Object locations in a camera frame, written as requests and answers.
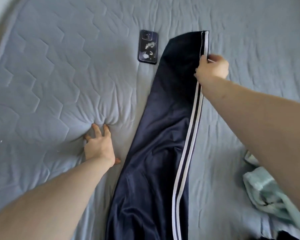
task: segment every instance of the bed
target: bed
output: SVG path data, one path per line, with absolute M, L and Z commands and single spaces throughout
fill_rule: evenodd
M 0 44 L 0 209 L 78 165 L 83 135 L 106 123 L 124 161 L 157 65 L 137 60 L 140 29 L 168 40 L 209 30 L 229 79 L 300 101 L 300 0 L 20 0 Z M 189 239 L 246 239 L 293 226 L 254 209 L 246 149 L 202 105 L 189 171 Z M 103 239 L 121 165 L 96 187 L 73 239 Z

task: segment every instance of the forearm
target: forearm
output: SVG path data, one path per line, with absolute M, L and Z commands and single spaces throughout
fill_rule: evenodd
M 0 212 L 0 239 L 70 239 L 110 166 L 90 159 L 27 192 Z
M 300 210 L 300 103 L 215 78 L 204 96 Z

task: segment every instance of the phone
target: phone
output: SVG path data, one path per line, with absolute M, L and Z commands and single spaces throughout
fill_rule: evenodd
M 157 64 L 158 33 L 148 30 L 140 31 L 138 60 L 140 62 Z

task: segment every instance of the person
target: person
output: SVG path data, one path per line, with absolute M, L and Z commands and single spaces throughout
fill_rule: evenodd
M 300 103 L 254 92 L 226 80 L 222 56 L 202 56 L 195 77 L 203 95 L 231 130 L 276 179 L 300 210 Z M 111 133 L 92 124 L 86 135 L 86 161 L 28 191 L 0 212 L 0 239 L 68 240 L 96 185 L 115 158 Z

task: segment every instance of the person's left hand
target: person's left hand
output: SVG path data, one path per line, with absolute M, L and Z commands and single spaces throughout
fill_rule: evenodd
M 86 160 L 106 160 L 109 162 L 110 167 L 114 164 L 119 164 L 120 159 L 115 157 L 113 151 L 111 133 L 107 125 L 103 125 L 104 136 L 102 136 L 99 126 L 92 124 L 92 128 L 96 134 L 96 138 L 92 138 L 88 134 L 84 136 L 87 140 L 87 144 L 84 147 L 84 152 L 86 154 Z

